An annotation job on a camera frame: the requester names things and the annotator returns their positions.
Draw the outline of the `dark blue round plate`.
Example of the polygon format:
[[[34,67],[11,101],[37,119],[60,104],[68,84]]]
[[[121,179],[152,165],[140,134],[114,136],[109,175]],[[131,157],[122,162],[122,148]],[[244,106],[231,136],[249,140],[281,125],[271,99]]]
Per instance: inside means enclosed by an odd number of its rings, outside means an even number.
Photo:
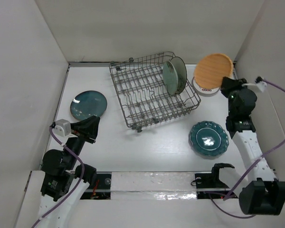
[[[101,117],[107,109],[106,97],[94,90],[84,91],[75,96],[70,104],[71,115],[79,121],[93,115]]]

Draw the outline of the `white plate red characters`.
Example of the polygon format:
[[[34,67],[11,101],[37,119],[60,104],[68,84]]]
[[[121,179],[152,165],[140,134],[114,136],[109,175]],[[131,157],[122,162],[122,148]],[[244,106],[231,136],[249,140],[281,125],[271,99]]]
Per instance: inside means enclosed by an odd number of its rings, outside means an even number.
[[[214,96],[220,91],[220,87],[216,87],[214,89],[206,89],[206,88],[200,87],[197,84],[195,77],[193,77],[192,79],[192,87],[199,95],[202,95],[202,96]]]

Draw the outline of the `orange woven round plate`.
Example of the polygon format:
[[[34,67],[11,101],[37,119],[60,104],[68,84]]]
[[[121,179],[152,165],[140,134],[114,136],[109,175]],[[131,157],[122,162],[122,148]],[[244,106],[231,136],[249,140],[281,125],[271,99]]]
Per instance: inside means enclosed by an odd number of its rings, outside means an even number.
[[[232,72],[232,60],[225,54],[214,53],[199,61],[193,76],[198,86],[205,89],[214,89],[221,87],[224,77],[231,78]]]

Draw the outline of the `teal scalloped plate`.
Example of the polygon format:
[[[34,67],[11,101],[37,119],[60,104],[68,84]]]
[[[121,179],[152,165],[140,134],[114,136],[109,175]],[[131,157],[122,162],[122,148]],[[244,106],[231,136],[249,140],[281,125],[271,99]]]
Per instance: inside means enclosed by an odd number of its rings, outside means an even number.
[[[212,121],[195,124],[190,130],[189,141],[195,152],[209,157],[222,155],[229,146],[226,131],[222,126]]]

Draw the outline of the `light green floral plate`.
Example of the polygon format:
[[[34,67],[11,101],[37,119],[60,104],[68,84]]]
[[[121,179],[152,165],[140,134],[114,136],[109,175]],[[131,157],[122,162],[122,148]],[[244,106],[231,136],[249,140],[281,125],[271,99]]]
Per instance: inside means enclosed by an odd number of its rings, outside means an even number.
[[[162,77],[168,93],[170,95],[175,95],[178,88],[178,74],[170,61],[164,63]]]

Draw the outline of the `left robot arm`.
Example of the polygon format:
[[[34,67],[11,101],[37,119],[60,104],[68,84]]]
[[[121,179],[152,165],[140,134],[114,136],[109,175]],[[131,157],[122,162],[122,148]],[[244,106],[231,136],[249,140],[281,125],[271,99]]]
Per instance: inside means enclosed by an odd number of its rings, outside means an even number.
[[[45,176],[32,227],[66,228],[83,193],[95,186],[96,168],[83,163],[79,155],[86,142],[96,142],[99,122],[100,117],[93,115],[77,123],[60,119],[50,125],[50,135],[62,149],[50,149],[43,156]]]

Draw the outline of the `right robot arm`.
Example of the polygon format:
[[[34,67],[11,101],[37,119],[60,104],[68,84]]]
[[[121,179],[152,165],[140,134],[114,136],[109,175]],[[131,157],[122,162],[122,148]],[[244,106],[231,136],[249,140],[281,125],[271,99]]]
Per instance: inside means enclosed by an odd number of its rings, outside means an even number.
[[[285,202],[285,182],[279,181],[269,168],[265,156],[281,147],[285,140],[267,152],[262,152],[251,113],[257,102],[256,90],[263,92],[267,81],[258,77],[250,84],[245,79],[224,77],[221,93],[228,99],[226,129],[237,146],[246,171],[239,175],[232,165],[210,174],[211,184],[226,184],[230,191],[225,200],[237,196],[245,215],[279,215]]]

